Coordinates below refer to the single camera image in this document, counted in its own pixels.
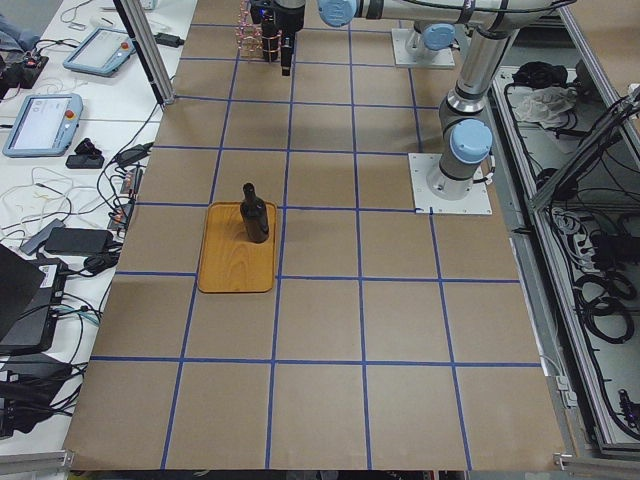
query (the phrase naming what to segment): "tablet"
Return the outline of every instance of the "tablet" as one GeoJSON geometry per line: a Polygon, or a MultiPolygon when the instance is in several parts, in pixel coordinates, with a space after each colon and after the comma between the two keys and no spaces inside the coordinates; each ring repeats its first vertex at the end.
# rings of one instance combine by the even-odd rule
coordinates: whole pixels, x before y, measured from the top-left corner
{"type": "Polygon", "coordinates": [[[74,72],[110,77],[134,51],[127,32],[99,27],[71,52],[62,65],[74,72]]]}
{"type": "Polygon", "coordinates": [[[29,95],[2,149],[7,157],[59,157],[78,128],[82,98],[75,93],[29,95]]]}

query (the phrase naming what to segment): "black bottle in rack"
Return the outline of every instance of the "black bottle in rack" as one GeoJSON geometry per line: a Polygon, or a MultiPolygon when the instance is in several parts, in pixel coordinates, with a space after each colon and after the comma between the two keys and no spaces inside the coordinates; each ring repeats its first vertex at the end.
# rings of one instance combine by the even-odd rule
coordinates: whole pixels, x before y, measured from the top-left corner
{"type": "Polygon", "coordinates": [[[267,206],[261,198],[256,196],[256,190],[252,183],[245,183],[242,190],[244,191],[244,200],[240,204],[240,214],[247,235],[252,242],[262,243],[269,238],[267,206]]]}

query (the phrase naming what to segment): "blue round cap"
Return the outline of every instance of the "blue round cap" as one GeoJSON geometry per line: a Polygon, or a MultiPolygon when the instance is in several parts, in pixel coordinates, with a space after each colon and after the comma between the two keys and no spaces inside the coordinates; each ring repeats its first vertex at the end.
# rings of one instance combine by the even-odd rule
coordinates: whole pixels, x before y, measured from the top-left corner
{"type": "Polygon", "coordinates": [[[443,50],[456,39],[456,29],[448,23],[436,23],[422,33],[422,42],[429,50],[443,50]]]}
{"type": "Polygon", "coordinates": [[[318,0],[320,18],[330,27],[342,27],[356,16],[356,0],[318,0]]]}
{"type": "Polygon", "coordinates": [[[451,151],[462,163],[476,165],[486,158],[491,150],[493,134],[480,120],[463,120],[453,127],[451,151]]]}

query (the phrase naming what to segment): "blue fabric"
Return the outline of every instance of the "blue fabric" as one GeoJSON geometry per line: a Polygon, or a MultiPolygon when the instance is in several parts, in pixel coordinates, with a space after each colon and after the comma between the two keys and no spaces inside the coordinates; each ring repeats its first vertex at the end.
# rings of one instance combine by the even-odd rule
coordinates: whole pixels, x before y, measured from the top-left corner
{"type": "Polygon", "coordinates": [[[0,50],[26,52],[32,50],[38,40],[39,35],[16,26],[0,13],[0,50]]]}

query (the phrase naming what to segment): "laptop screen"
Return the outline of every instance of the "laptop screen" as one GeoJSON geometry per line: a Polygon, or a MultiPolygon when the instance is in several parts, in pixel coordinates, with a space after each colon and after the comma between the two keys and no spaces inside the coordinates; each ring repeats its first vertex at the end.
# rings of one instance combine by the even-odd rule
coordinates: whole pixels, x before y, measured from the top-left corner
{"type": "Polygon", "coordinates": [[[18,321],[45,274],[0,244],[0,339],[18,321]]]}

